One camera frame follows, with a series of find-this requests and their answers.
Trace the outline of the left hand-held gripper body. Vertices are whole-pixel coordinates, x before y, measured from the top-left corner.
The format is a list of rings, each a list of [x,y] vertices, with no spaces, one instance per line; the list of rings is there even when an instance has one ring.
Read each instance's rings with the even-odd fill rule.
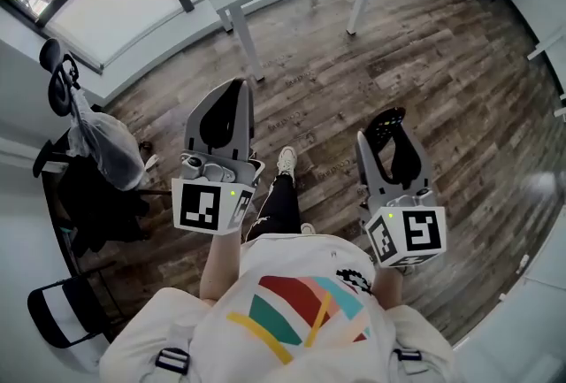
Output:
[[[227,235],[241,229],[264,162],[186,151],[181,175],[172,179],[174,226],[204,234]]]

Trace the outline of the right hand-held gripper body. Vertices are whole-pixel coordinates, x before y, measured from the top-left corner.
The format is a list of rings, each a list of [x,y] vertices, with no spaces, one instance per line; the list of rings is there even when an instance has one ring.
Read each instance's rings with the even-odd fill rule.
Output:
[[[429,188],[372,203],[363,230],[381,268],[420,265],[446,251],[446,212]]]

